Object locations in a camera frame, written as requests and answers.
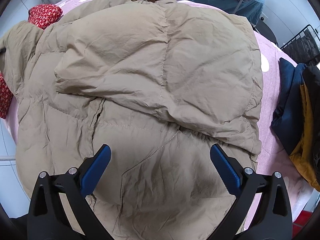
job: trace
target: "blue gripper pad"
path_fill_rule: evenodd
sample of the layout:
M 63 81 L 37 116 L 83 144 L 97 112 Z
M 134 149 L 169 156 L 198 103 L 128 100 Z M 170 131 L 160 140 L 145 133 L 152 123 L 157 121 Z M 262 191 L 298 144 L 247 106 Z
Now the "blue gripper pad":
M 212 145 L 210 158 L 229 194 L 239 197 L 241 194 L 241 178 L 229 163 L 229 157 L 218 144 Z
M 108 145 L 104 145 L 96 155 L 98 156 L 81 179 L 80 193 L 82 197 L 93 193 L 99 179 L 111 160 L 111 149 Z

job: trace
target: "red floral pillow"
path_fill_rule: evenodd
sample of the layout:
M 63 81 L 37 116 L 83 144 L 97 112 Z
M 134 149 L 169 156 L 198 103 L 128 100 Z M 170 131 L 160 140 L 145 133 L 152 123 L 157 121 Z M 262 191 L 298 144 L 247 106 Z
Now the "red floral pillow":
M 5 119 L 9 112 L 13 94 L 4 82 L 3 74 L 0 73 L 0 117 Z
M 37 25 L 41 29 L 58 21 L 62 15 L 62 9 L 54 4 L 39 4 L 29 10 L 28 22 Z

